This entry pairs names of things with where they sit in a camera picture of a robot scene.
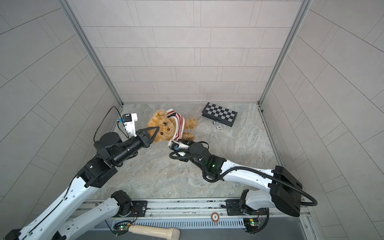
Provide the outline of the red white striped knit sweater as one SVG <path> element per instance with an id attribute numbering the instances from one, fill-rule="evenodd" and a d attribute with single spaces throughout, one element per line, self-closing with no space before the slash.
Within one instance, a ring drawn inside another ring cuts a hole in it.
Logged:
<path id="1" fill-rule="evenodd" d="M 177 142 L 183 136 L 185 119 L 182 115 L 175 112 L 173 109 L 167 110 L 167 118 L 173 119 L 175 121 L 175 133 L 171 140 Z"/>

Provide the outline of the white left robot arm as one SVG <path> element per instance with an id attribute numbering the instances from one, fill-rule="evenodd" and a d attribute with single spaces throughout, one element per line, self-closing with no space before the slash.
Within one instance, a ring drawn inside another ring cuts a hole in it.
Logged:
<path id="1" fill-rule="evenodd" d="M 97 154 L 88 161 L 72 179 L 67 189 L 35 220 L 22 229 L 11 230 L 7 240 L 75 240 L 95 225 L 131 211 L 131 198 L 124 191 L 88 212 L 70 220 L 76 209 L 100 189 L 124 161 L 133 158 L 142 148 L 148 148 L 155 140 L 159 127 L 138 130 L 135 136 L 122 141 L 115 132 L 104 134 L 94 147 Z"/>

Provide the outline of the brown teddy bear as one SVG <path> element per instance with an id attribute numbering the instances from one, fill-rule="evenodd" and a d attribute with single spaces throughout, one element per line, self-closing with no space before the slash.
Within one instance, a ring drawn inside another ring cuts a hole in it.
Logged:
<path id="1" fill-rule="evenodd" d="M 199 122 L 193 118 L 184 119 L 185 127 L 183 136 L 180 139 L 193 141 L 195 139 L 195 135 L 190 131 L 196 129 Z M 175 133 L 175 121 L 173 119 L 167 118 L 167 111 L 158 110 L 151 117 L 147 124 L 147 127 L 156 126 L 160 127 L 160 130 L 157 134 L 155 142 L 172 141 L 171 138 L 174 136 Z"/>

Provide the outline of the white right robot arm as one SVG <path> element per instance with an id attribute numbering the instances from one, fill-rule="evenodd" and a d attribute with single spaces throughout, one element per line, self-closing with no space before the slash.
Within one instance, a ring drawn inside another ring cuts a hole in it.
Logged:
<path id="1" fill-rule="evenodd" d="M 262 208 L 277 208 L 288 216 L 300 216 L 303 186 L 287 169 L 281 166 L 273 170 L 242 166 L 212 155 L 205 142 L 171 141 L 169 148 L 172 150 L 170 158 L 192 162 L 202 170 L 202 177 L 207 182 L 230 181 L 254 187 L 253 191 L 243 191 L 239 205 L 233 207 L 233 211 L 254 215 Z"/>

